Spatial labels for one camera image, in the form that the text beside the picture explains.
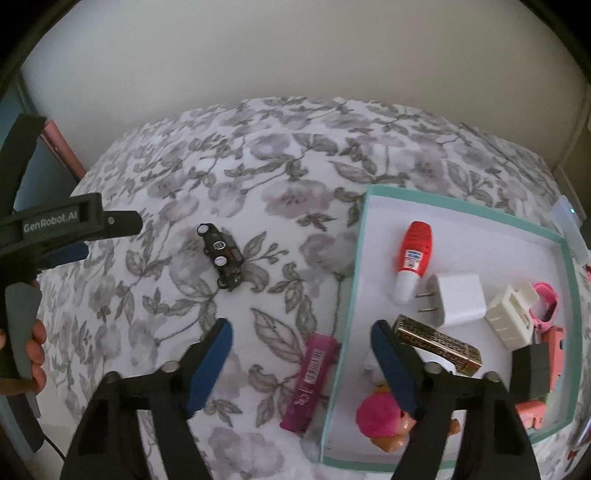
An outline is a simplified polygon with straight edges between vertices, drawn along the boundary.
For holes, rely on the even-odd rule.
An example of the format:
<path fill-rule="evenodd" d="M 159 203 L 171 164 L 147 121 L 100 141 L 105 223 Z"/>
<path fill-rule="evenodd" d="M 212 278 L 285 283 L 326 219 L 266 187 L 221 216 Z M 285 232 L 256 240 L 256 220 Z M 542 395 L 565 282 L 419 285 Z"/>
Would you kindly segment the person's left hand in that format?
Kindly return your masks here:
<path fill-rule="evenodd" d="M 31 379 L 3 379 L 0 394 L 14 396 L 23 393 L 39 394 L 46 386 L 47 376 L 42 368 L 45 361 L 43 345 L 47 333 L 43 323 L 37 319 L 32 327 L 32 338 L 26 343 L 25 351 L 31 361 Z"/>

